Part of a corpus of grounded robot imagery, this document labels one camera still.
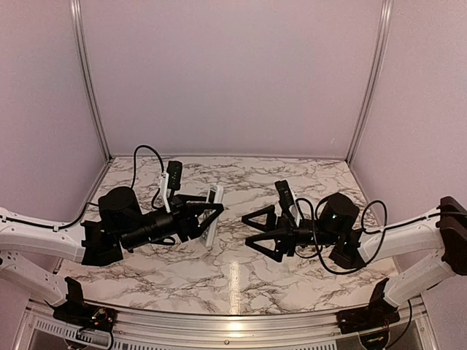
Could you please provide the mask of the white remote control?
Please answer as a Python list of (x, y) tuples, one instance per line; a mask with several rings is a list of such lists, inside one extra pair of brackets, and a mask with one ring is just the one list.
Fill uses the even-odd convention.
[[(211, 203), (223, 203), (223, 194), (224, 188), (218, 184), (211, 184), (207, 192), (207, 202)], [(209, 224), (208, 228), (201, 234), (199, 240), (207, 248), (211, 249), (214, 237), (216, 234), (216, 227), (218, 222), (218, 217), (220, 216), (219, 211), (206, 210), (201, 217), (203, 221), (213, 217), (212, 222)]]

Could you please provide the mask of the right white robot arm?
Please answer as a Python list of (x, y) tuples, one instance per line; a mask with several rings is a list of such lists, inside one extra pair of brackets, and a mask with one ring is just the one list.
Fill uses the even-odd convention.
[(364, 220), (367, 210), (360, 210), (340, 192), (310, 206), (310, 217), (305, 218), (300, 204), (308, 202), (287, 191), (279, 196), (280, 215), (274, 206), (245, 214), (242, 222), (259, 232), (246, 238), (246, 245), (279, 263), (284, 256), (296, 255), (297, 247), (313, 246), (312, 256), (336, 276), (356, 273), (377, 260), (430, 251), (409, 269), (375, 286), (361, 312), (369, 327), (379, 325), (390, 309), (415, 295), (466, 274), (466, 210), (450, 196), (418, 217), (374, 229), (353, 227)]

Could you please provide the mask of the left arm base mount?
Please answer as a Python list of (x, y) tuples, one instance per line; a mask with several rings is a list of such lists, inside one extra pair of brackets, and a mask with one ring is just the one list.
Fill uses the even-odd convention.
[(59, 306), (52, 306), (53, 317), (60, 321), (80, 326), (82, 330), (92, 329), (111, 333), (117, 311), (113, 308), (86, 303), (81, 284), (66, 277), (67, 292), (65, 301)]

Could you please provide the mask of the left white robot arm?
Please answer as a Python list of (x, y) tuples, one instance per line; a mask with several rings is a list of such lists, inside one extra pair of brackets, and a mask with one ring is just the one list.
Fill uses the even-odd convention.
[(224, 207), (223, 188), (209, 186), (206, 196), (169, 195), (164, 206), (143, 213), (130, 187), (116, 187), (98, 200), (100, 221), (53, 225), (32, 222), (1, 210), (1, 277), (39, 296), (53, 309), (63, 306), (76, 324), (87, 324), (92, 308), (82, 287), (71, 278), (53, 277), (21, 257), (30, 252), (59, 257), (86, 266), (103, 267), (146, 244), (181, 242), (215, 231)]

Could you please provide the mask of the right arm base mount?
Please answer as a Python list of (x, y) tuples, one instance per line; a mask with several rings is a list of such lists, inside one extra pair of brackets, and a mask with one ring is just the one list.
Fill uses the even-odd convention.
[(389, 278), (386, 278), (376, 284), (367, 306), (339, 311), (336, 314), (342, 334), (386, 327), (400, 321), (398, 308), (384, 299), (384, 289), (388, 281)]

